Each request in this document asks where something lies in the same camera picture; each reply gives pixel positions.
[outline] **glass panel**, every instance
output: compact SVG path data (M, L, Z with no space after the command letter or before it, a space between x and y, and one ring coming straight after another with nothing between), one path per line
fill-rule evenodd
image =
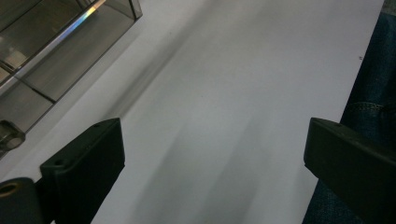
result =
M22 79L54 101L65 92L110 48L134 20L106 1L56 50Z
M134 13L128 0L107 0L105 4L134 20Z
M80 11L76 1L41 1L0 33L0 61L17 70Z
M0 84L9 76L9 73L0 67Z
M76 2L80 5L81 8L86 8L88 7L91 3L93 3L95 0L76 0Z
M0 32L40 0L0 0Z
M18 80L8 83L14 84L0 95L0 120L11 121L27 132L52 103Z

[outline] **jeans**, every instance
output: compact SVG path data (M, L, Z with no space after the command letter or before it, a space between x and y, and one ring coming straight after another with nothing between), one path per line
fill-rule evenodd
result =
M340 123L396 150L395 16L380 14ZM363 222L319 180L303 223Z

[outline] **person's leg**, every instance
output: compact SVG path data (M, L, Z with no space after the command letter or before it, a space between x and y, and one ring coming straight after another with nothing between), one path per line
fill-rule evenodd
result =
M340 123L396 150L395 16L381 13ZM362 221L319 180L303 223Z

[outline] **white surface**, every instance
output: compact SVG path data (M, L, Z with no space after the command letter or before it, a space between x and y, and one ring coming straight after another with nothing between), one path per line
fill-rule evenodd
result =
M0 178L38 179L79 133L121 117L126 167L93 223L301 223L309 119L341 118L382 1L141 4Z

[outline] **glass display case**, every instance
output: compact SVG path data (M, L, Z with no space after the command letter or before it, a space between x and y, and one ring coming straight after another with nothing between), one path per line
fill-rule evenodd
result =
M2 157L142 11L138 0L0 0L0 6Z

